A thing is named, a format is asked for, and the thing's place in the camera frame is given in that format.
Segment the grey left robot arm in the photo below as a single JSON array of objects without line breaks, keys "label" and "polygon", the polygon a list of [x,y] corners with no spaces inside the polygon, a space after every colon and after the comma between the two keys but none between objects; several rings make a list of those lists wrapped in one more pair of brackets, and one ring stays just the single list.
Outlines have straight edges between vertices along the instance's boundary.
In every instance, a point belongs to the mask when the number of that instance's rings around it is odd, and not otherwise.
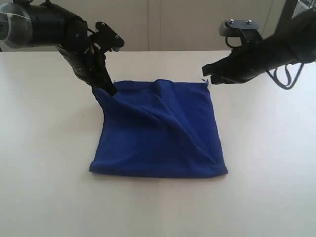
[{"label": "grey left robot arm", "polygon": [[124,40],[105,22],[93,31],[80,16],[46,0],[32,5],[14,0],[0,6],[0,41],[10,48],[54,46],[91,87],[117,93],[106,69],[106,52],[119,51]]}]

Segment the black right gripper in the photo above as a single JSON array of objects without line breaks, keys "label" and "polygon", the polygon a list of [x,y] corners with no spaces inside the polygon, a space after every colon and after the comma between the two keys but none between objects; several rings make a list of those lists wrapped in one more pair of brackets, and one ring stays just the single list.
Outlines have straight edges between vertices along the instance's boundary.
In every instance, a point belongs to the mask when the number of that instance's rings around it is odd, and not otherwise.
[{"label": "black right gripper", "polygon": [[246,83],[263,73],[280,84],[277,68],[299,62],[297,33],[280,32],[263,39],[258,32],[241,32],[239,37],[241,46],[234,48],[229,58],[202,67],[213,85]]}]

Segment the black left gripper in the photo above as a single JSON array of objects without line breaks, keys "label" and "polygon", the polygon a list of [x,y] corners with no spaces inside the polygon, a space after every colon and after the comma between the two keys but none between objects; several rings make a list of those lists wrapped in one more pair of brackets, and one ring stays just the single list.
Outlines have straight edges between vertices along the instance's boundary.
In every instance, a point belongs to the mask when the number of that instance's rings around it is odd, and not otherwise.
[{"label": "black left gripper", "polygon": [[87,32],[86,22],[71,22],[66,27],[64,41],[56,48],[72,67],[77,78],[114,96],[118,90],[105,68],[105,56],[92,45]]}]

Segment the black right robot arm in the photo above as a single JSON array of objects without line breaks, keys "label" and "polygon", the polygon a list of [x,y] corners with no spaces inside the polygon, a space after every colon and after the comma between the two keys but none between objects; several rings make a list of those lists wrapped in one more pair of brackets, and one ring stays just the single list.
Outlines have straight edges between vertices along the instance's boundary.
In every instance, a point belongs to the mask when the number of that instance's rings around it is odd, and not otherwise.
[{"label": "black right robot arm", "polygon": [[295,16],[279,32],[263,39],[251,20],[228,19],[219,28],[225,39],[239,38],[229,56],[202,67],[212,84],[242,84],[267,73],[282,89],[290,90],[305,64],[316,60],[316,11]]}]

